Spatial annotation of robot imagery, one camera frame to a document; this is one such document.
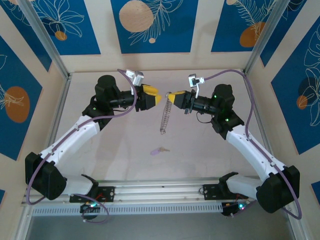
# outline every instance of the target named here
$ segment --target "white table surface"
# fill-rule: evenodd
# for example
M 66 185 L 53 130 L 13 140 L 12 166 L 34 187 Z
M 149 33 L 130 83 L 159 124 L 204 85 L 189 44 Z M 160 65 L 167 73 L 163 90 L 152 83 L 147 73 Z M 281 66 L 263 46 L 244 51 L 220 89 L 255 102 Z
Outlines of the white table surface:
M 144 84 L 159 89 L 162 101 L 147 111 L 133 110 L 112 119 L 98 135 L 90 139 L 65 165 L 62 172 L 87 174 L 96 180 L 158 180 L 221 177 L 229 172 L 256 176 L 256 172 L 238 150 L 222 139 L 211 124 L 197 121 L 196 112 L 185 115 L 172 105 L 166 134 L 160 134 L 160 123 L 166 104 L 166 92 L 190 91 L 188 76 L 208 77 L 221 70 L 144 71 Z M 103 75 L 113 75 L 121 91 L 130 89 L 118 72 L 83 72 L 72 75 L 57 139 L 79 118 L 95 95 L 95 85 Z M 231 84 L 236 114 L 247 121 L 250 99 L 243 78 L 225 73 L 200 86 L 201 96 L 210 97 L 217 84 Z M 208 115 L 199 115 L 206 122 Z M 256 117 L 249 130 L 262 143 Z M 170 151 L 152 156 L 150 152 L 164 147 Z

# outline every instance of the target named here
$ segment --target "robotic arm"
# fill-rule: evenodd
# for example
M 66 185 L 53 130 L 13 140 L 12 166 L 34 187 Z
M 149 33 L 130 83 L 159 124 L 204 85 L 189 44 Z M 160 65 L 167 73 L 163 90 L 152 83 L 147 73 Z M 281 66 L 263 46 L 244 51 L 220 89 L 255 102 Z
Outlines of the robotic arm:
M 158 90 L 152 86 L 142 84 L 142 72 L 125 73 L 133 83 L 137 94 L 135 110 L 151 109 L 161 100 Z M 111 75 L 104 75 L 98 79 L 95 95 L 90 104 L 82 112 L 82 116 L 58 141 L 40 154 L 31 152 L 25 158 L 25 182 L 31 178 L 48 154 L 50 157 L 44 162 L 32 183 L 37 190 L 49 200 L 54 200 L 61 194 L 82 194 L 96 198 L 98 183 L 86 175 L 62 175 L 61 170 L 68 159 L 76 153 L 82 145 L 94 135 L 98 134 L 110 122 L 111 118 L 97 119 L 100 116 L 112 116 L 116 108 L 127 108 L 134 104 L 134 90 L 120 91 L 116 80 Z
M 197 91 L 178 91 L 171 93 L 168 98 L 179 109 L 185 110 L 185 114 L 196 111 L 211 115 L 210 122 L 215 132 L 241 152 L 260 178 L 253 179 L 231 172 L 219 180 L 222 193 L 248 196 L 257 200 L 268 213 L 274 213 L 294 200 L 289 186 L 279 173 L 281 171 L 298 198 L 299 171 L 294 166 L 287 167 L 276 159 L 251 135 L 232 109 L 235 97 L 231 85 L 217 85 L 211 98 L 208 98 L 198 94 L 198 85 L 204 82 L 202 77 L 190 75 L 190 86 L 197 87 Z

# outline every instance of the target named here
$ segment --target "ventilation slots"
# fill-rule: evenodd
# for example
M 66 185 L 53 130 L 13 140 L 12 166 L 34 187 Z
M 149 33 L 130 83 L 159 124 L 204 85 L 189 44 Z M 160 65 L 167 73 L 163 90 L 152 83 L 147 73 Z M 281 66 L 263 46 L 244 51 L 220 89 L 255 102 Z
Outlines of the ventilation slots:
M 142 214 L 185 214 L 185 213 L 221 213 L 221 203 L 189 203 L 189 204 L 130 204 L 130 205 L 105 205 L 110 215 L 142 215 Z M 107 214 L 104 209 L 99 209 L 99 214 Z M 51 206 L 35 207 L 33 216 L 79 216 L 80 206 Z

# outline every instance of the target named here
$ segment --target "gray floor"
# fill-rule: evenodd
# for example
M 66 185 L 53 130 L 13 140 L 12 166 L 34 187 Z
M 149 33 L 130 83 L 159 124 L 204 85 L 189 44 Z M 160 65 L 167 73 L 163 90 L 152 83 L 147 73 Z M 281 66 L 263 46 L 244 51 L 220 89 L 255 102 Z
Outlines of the gray floor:
M 220 213 L 116 215 L 103 225 L 80 217 L 33 217 L 27 240 L 287 240 L 283 214 L 255 204 L 235 218 Z

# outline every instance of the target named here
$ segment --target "metal spring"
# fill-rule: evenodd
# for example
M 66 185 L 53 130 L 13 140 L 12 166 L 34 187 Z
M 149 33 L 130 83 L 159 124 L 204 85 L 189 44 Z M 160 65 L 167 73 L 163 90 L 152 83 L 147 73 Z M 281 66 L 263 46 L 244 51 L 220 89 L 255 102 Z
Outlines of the metal spring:
M 165 103 L 165 107 L 163 110 L 163 114 L 162 114 L 162 120 L 161 120 L 161 125 L 160 125 L 160 133 L 161 135 L 166 133 L 166 128 L 168 125 L 168 121 L 169 121 L 169 114 L 171 112 L 171 106 L 172 106 L 172 102 L 169 100 L 168 95 L 171 92 L 167 92 L 165 97 L 166 97 L 166 103 Z

